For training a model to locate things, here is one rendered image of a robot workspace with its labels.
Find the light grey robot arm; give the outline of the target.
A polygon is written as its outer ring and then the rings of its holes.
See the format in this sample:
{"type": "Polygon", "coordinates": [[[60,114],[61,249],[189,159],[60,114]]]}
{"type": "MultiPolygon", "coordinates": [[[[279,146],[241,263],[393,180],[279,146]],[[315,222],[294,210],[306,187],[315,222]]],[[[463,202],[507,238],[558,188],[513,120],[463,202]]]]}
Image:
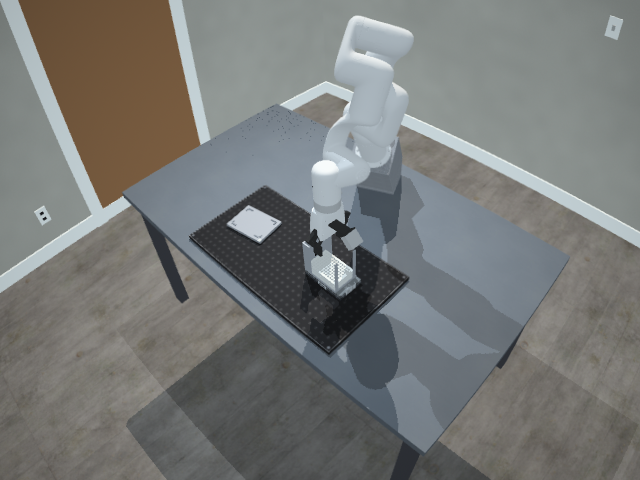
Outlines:
{"type": "Polygon", "coordinates": [[[390,144],[409,103],[407,92],[392,82],[393,67],[413,42],[412,33],[403,28],[362,16],[350,19],[334,76],[355,89],[343,117],[328,132],[323,161],[312,167],[313,201],[318,212],[338,211],[341,188],[359,184],[368,178],[370,168],[381,167],[389,160],[390,144]],[[366,54],[355,52],[355,47],[366,54]],[[358,152],[356,146],[356,154],[346,147],[350,132],[360,149],[358,152]]]}

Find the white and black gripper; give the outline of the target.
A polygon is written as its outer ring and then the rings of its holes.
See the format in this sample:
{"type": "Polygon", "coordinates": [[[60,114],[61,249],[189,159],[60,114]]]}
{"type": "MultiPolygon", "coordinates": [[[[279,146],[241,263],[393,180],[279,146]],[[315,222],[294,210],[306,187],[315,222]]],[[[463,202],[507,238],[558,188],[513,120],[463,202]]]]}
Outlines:
{"type": "Polygon", "coordinates": [[[310,217],[310,235],[307,237],[305,242],[313,247],[316,255],[322,257],[323,252],[321,244],[324,240],[332,236],[334,233],[336,233],[338,238],[341,236],[340,233],[329,227],[328,224],[337,219],[346,225],[350,214],[351,213],[349,211],[344,211],[342,201],[340,209],[331,214],[323,214],[318,212],[314,207],[312,208],[310,217]],[[317,239],[319,239],[318,243],[316,242],[317,239]]]}

